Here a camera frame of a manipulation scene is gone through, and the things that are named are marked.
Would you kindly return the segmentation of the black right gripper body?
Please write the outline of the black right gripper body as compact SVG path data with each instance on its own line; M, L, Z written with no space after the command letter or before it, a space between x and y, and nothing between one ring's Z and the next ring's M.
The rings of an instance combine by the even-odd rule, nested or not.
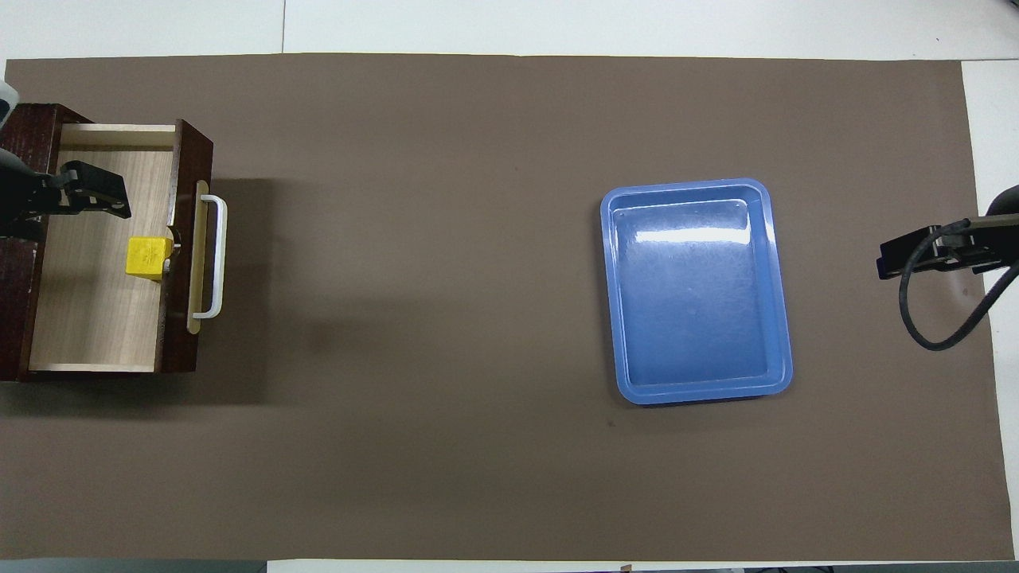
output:
M971 271L973 275L1011 266L1018 258L1018 215L1005 214L967 219L961 231L947 233L943 272Z

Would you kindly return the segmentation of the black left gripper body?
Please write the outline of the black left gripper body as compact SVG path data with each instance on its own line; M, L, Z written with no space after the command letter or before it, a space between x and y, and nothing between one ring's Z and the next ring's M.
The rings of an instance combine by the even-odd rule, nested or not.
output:
M24 240L41 238L40 222L44 215L72 215L72 205L66 202L63 177L36 173L18 156L1 153L1 236Z

